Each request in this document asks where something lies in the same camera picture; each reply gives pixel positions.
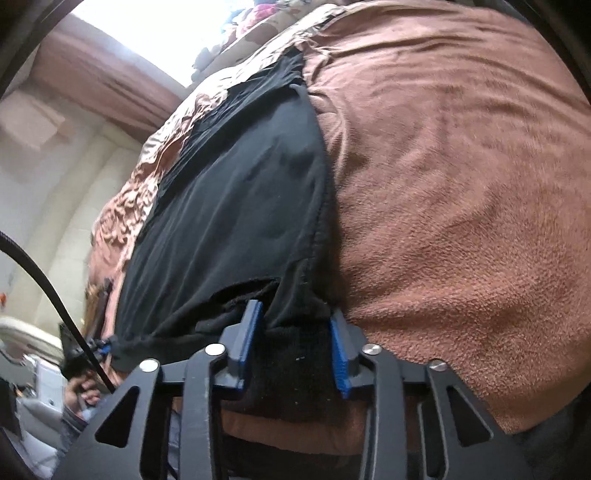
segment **metal screw head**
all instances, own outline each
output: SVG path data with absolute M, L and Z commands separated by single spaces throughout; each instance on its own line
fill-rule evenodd
M 377 355 L 382 351 L 382 347 L 376 345 L 375 343 L 366 343 L 362 350 L 365 355 Z
M 447 369 L 447 363 L 436 358 L 435 360 L 431 360 L 429 362 L 429 368 L 431 370 L 435 370 L 436 372 L 443 372 Z
M 205 353 L 211 356 L 221 355 L 225 351 L 226 347 L 224 347 L 221 343 L 210 343 L 205 347 Z
M 142 372 L 148 373 L 153 372 L 159 366 L 160 364 L 158 363 L 158 360 L 154 360 L 153 358 L 147 358 L 146 360 L 140 363 L 139 368 Z

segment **black frame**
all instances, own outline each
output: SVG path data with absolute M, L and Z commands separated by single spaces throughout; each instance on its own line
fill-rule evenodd
M 261 312 L 262 304 L 251 300 L 240 324 L 227 327 L 219 344 L 189 360 L 141 363 L 105 400 L 53 479 L 163 480 L 171 403 L 181 395 L 178 478 L 228 479 L 220 448 L 220 402 L 240 399 L 248 388 Z M 418 405 L 423 480 L 533 479 L 518 446 L 447 364 L 401 361 L 367 343 L 361 329 L 348 325 L 340 312 L 335 312 L 331 329 L 338 389 L 346 398 L 371 405 L 360 480 L 408 478 L 405 387 L 425 392 Z M 460 406 L 468 412 L 461 419 Z
M 0 98 L 41 40 L 82 2 L 33 0 L 25 9 L 0 46 Z

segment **black fabric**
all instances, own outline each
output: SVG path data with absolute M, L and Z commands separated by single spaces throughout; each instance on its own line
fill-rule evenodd
M 2 378 L 0 378 L 0 428 L 5 428 L 15 435 L 21 434 L 14 386 Z
M 591 478 L 591 387 L 526 432 L 513 435 L 535 480 Z
M 128 265 L 116 369 L 186 359 L 259 299 L 253 384 L 234 408 L 305 421 L 335 398 L 336 196 L 303 63 L 289 50 L 194 126 Z

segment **brown fleece fabric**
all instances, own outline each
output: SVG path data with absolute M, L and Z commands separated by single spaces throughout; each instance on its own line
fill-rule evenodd
M 508 432 L 549 418 L 591 381 L 591 108 L 566 66 L 436 1 L 365 4 L 304 51 L 348 319 L 445 359 Z

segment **wrinkled fabric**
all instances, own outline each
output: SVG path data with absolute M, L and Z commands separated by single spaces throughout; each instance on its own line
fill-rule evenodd
M 539 33 L 501 14 L 347 12 L 308 43 L 304 77 L 334 161 L 348 318 L 403 358 L 449 361 L 506 431 L 527 430 L 591 377 L 589 104 Z M 225 430 L 246 440 L 362 445 L 363 422 L 304 441 L 238 415 Z
M 273 4 L 259 4 L 250 11 L 246 18 L 238 23 L 236 36 L 238 38 L 246 34 L 252 27 L 264 19 L 270 17 L 277 11 L 277 7 Z
M 317 8 L 260 48 L 252 57 L 232 68 L 208 77 L 177 108 L 167 122 L 144 143 L 139 162 L 121 191 L 107 202 L 93 227 L 93 248 L 89 258 L 90 282 L 101 284 L 113 279 L 113 292 L 105 316 L 103 337 L 113 335 L 124 268 L 134 250 L 158 191 L 160 180 L 174 165 L 195 122 L 220 105 L 228 89 L 269 66 L 289 47 L 316 31 L 327 19 L 338 15 L 342 7 Z
M 220 341 L 256 299 L 263 315 L 253 374 L 232 407 L 292 421 L 333 410 L 336 196 L 303 64 L 289 49 L 195 123 L 126 271 L 111 339 L 115 369 L 187 360 Z
M 202 81 L 219 70 L 236 66 L 243 62 L 244 59 L 251 57 L 257 50 L 265 46 L 267 42 L 279 35 L 280 32 L 294 25 L 298 20 L 302 20 L 308 13 L 311 13 L 311 16 L 296 28 L 301 28 L 304 24 L 308 24 L 309 26 L 314 25 L 317 19 L 324 15 L 324 9 L 334 10 L 335 6 L 332 4 L 336 2 L 330 0 L 306 0 L 302 4 L 297 0 L 295 3 L 296 5 L 277 5 L 278 10 L 273 15 L 261 20 L 250 28 L 244 36 L 234 41 L 232 45 L 227 46 L 227 48 L 214 55 L 207 66 L 204 66 L 199 72 L 195 71 L 194 75 L 191 76 L 193 83 L 189 89 L 193 90 Z M 320 10 L 314 11 L 324 4 L 327 5 Z M 243 15 L 245 17 L 248 13 L 249 10 L 245 10 L 242 15 L 239 15 L 236 21 L 240 23 L 240 18 L 243 18 Z

